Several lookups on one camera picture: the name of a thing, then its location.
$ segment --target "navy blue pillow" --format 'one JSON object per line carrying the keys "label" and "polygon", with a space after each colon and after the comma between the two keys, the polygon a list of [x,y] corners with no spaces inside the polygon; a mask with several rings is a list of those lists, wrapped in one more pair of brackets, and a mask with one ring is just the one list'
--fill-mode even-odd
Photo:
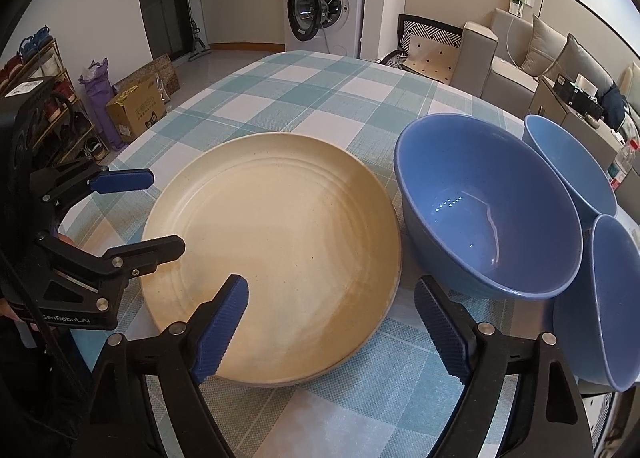
{"label": "navy blue pillow", "polygon": [[625,120],[625,113],[629,112],[629,104],[624,95],[620,94],[618,86],[615,84],[611,86],[611,89],[603,94],[599,102],[604,109],[602,115],[604,123],[614,131],[620,129]]}

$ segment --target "side table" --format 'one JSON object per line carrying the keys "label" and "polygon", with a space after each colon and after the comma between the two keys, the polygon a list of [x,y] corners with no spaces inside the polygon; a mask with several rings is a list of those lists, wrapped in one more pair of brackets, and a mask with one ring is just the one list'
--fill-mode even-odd
{"label": "side table", "polygon": [[[622,148],[622,142],[614,136],[610,127],[602,120],[600,120],[600,127],[594,129],[580,114],[558,97],[553,87],[551,80],[544,76],[540,77],[538,89],[529,105],[529,114],[542,115],[561,125],[586,147],[602,170],[606,171]],[[616,190],[616,198],[618,204],[634,221],[640,222],[640,158],[636,159],[634,169]]]}

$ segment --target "bowl rim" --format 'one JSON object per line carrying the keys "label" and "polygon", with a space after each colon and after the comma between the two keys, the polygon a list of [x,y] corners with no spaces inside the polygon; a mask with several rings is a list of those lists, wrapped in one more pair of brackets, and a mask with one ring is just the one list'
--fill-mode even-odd
{"label": "bowl rim", "polygon": [[574,201],[572,200],[571,195],[569,194],[569,191],[566,189],[566,187],[562,183],[562,180],[560,180],[560,178],[558,177],[558,174],[556,173],[556,171],[554,171],[549,166],[549,164],[545,162],[545,159],[542,156],[540,156],[540,154],[538,154],[535,149],[533,149],[530,145],[527,145],[525,142],[523,142],[520,138],[518,138],[514,134],[510,133],[506,129],[503,129],[491,122],[487,122],[485,120],[481,120],[480,118],[476,118],[476,117],[470,117],[469,115],[466,115],[466,114],[458,114],[458,113],[438,113],[438,114],[432,114],[432,115],[427,114],[424,117],[420,117],[417,120],[414,120],[412,123],[410,123],[407,127],[404,128],[402,133],[400,133],[400,136],[398,137],[398,142],[396,142],[396,148],[394,150],[394,170],[396,172],[396,181],[398,182],[398,187],[402,192],[402,196],[404,196],[404,199],[406,199],[406,201],[409,203],[414,213],[418,216],[418,219],[420,219],[420,221],[425,226],[425,228],[427,228],[427,225],[428,225],[427,221],[425,220],[424,216],[422,215],[418,207],[416,207],[415,202],[410,196],[410,194],[407,192],[406,185],[404,183],[404,176],[402,176],[402,171],[398,166],[399,151],[402,145],[402,138],[405,138],[407,131],[410,131],[411,129],[416,127],[416,124],[420,123],[421,121],[433,120],[433,119],[438,119],[439,117],[447,117],[447,116],[456,117],[454,120],[468,120],[468,121],[476,121],[476,122],[482,123],[484,126],[488,127],[489,129],[493,129],[494,132],[498,132],[504,138],[508,138],[509,140],[513,139],[514,141],[516,141],[517,145],[524,146],[526,150],[529,150],[530,152],[532,152],[533,154],[535,154],[540,158],[540,161],[544,164],[544,167],[546,167],[546,169],[549,171],[549,174],[553,175],[552,177],[555,177],[558,180],[558,183],[560,184],[560,187],[561,187],[560,192],[564,193],[564,196],[568,200],[568,203],[571,204],[571,208],[574,211],[574,219],[575,219],[575,227],[576,227],[575,232],[576,232],[577,238],[580,240],[580,254],[578,255],[577,264],[575,265],[575,268],[574,268],[574,271],[572,272],[571,277],[567,279],[567,282],[563,284],[561,287],[545,293],[522,292],[519,290],[514,290],[513,288],[508,288],[503,284],[495,282],[493,279],[488,278],[484,274],[478,272],[475,268],[472,268],[471,266],[466,264],[465,261],[463,261],[456,253],[454,253],[447,246],[447,244],[444,243],[443,240],[440,239],[435,234],[435,232],[432,231],[431,228],[428,228],[429,235],[436,241],[437,245],[439,245],[439,247],[442,250],[444,250],[447,256],[456,262],[458,266],[463,268],[466,272],[470,273],[472,276],[474,276],[478,281],[482,282],[483,284],[489,287],[492,287],[497,291],[503,292],[504,294],[509,295],[510,297],[519,298],[519,299],[529,299],[529,300],[544,300],[544,299],[551,299],[553,297],[560,295],[569,287],[570,284],[572,284],[572,282],[574,282],[574,279],[576,275],[578,275],[578,271],[580,270],[580,264],[582,263],[582,255],[584,253],[584,242],[582,239],[582,227],[580,225],[580,218],[578,217],[578,211],[575,208]]}
{"label": "bowl rim", "polygon": [[600,167],[600,164],[598,163],[598,161],[596,160],[596,158],[593,157],[593,154],[591,154],[587,148],[582,145],[580,143],[580,141],[578,141],[577,138],[575,138],[574,135],[572,135],[571,133],[569,133],[569,131],[567,131],[564,127],[562,127],[561,125],[558,125],[556,122],[554,122],[553,120],[549,120],[547,117],[541,117],[538,114],[529,114],[525,117],[524,119],[524,127],[527,130],[527,132],[529,133],[529,136],[531,138],[531,140],[533,141],[533,143],[536,144],[536,147],[538,148],[538,154],[541,155],[544,159],[545,162],[547,162],[551,168],[554,170],[554,172],[560,177],[560,179],[562,180],[562,183],[564,185],[566,185],[567,187],[569,187],[576,196],[578,196],[582,202],[589,208],[589,210],[596,216],[601,216],[601,215],[612,215],[612,213],[615,215],[617,209],[618,209],[618,199],[616,198],[616,194],[615,192],[613,192],[613,189],[611,189],[611,185],[609,185],[609,182],[607,181],[607,187],[609,187],[611,193],[610,195],[613,196],[613,202],[614,202],[614,210],[613,211],[607,211],[607,212],[603,212],[603,211],[599,211],[598,209],[596,209],[593,205],[591,205],[590,202],[588,202],[588,200],[586,200],[584,198],[584,196],[582,194],[580,194],[580,192],[578,192],[577,189],[575,189],[575,187],[569,183],[569,181],[566,179],[566,177],[564,176],[564,174],[561,173],[561,171],[558,170],[558,168],[556,168],[556,166],[551,162],[551,160],[549,160],[548,156],[546,155],[545,151],[542,149],[542,147],[540,147],[540,144],[538,143],[538,140],[536,140],[536,137],[532,134],[531,130],[529,129],[529,122],[536,122],[539,121],[541,123],[545,123],[545,121],[553,124],[553,126],[555,126],[556,129],[559,129],[560,131],[562,131],[562,133],[565,136],[571,137],[571,139],[574,141],[575,144],[577,144],[579,146],[579,149],[582,149],[583,152],[587,153],[587,156],[593,161],[593,164],[600,169],[600,172],[602,173],[602,177],[603,179],[606,181],[606,174],[604,173],[604,171],[602,170],[602,168]]}
{"label": "bowl rim", "polygon": [[598,298],[598,293],[597,293],[597,289],[596,289],[596,277],[595,277],[595,262],[593,259],[593,252],[594,252],[594,244],[595,244],[595,234],[597,231],[597,227],[598,224],[601,221],[613,221],[614,224],[617,224],[617,226],[615,227],[616,229],[620,228],[622,229],[620,232],[624,232],[626,235],[628,235],[628,237],[630,238],[630,234],[626,231],[626,228],[624,225],[622,225],[622,223],[620,223],[615,217],[608,215],[608,214],[602,214],[599,215],[596,220],[593,223],[593,228],[591,230],[591,236],[589,238],[589,246],[588,246],[588,251],[589,251],[589,287],[591,290],[591,293],[593,294],[593,298],[594,298],[594,308],[596,311],[596,319],[597,319],[597,328],[598,328],[598,347],[600,349],[600,351],[602,352],[602,360],[604,362],[604,370],[605,370],[605,374],[607,375],[607,380],[609,380],[609,384],[611,385],[612,388],[614,388],[617,391],[626,391],[628,390],[628,388],[630,388],[636,381],[636,378],[638,378],[638,375],[640,374],[640,363],[638,364],[638,367],[636,369],[636,372],[633,374],[633,376],[631,377],[631,380],[629,381],[629,383],[624,383],[624,384],[619,384],[617,381],[615,381],[613,379],[612,373],[611,373],[611,368],[609,366],[609,359],[607,359],[607,352],[606,349],[604,347],[604,338],[602,335],[602,323],[600,322],[600,301]]}

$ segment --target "washing machine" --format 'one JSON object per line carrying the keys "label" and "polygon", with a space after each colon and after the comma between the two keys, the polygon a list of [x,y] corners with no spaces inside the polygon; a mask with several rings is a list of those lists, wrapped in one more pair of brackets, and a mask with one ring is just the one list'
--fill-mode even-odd
{"label": "washing machine", "polygon": [[360,56],[364,0],[284,0],[285,49]]}

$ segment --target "plastic bottle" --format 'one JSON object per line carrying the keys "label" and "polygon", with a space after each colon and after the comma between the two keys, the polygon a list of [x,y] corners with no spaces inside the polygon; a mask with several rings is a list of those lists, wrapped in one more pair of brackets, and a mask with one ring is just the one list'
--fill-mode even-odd
{"label": "plastic bottle", "polygon": [[632,169],[636,153],[638,152],[638,142],[633,138],[629,139],[624,147],[620,149],[613,162],[607,169],[607,178],[613,190],[620,187],[622,180]]}

